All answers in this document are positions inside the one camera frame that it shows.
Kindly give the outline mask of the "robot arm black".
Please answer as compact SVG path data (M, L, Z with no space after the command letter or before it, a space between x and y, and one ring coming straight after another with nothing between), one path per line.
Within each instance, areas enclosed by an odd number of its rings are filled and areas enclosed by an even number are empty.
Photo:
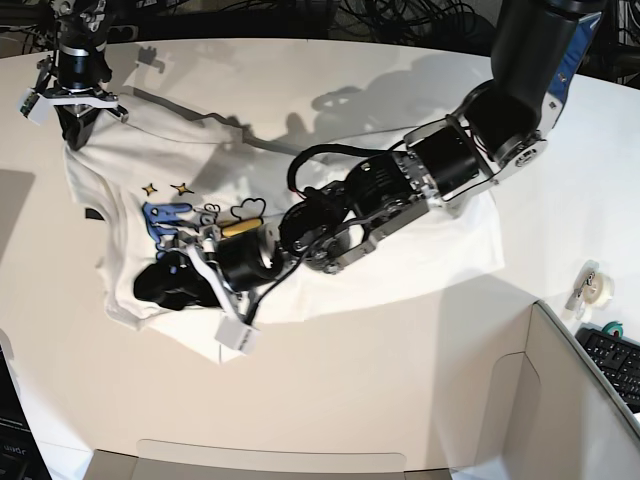
M460 213L544 150L604 9L602 1L504 2L489 81L385 150L319 144L299 153L286 174L299 202L277 226L222 238L203 225L190 235L166 207L147 207L160 249L135 278L134 297L228 314L247 299L240 318L250 323L298 268L336 274L432 208Z
M77 151L87 143L101 109L87 101L109 96L103 90L112 78L105 48L114 15L106 1L52 1L50 6L56 49L54 91L71 100L55 110L63 139Z

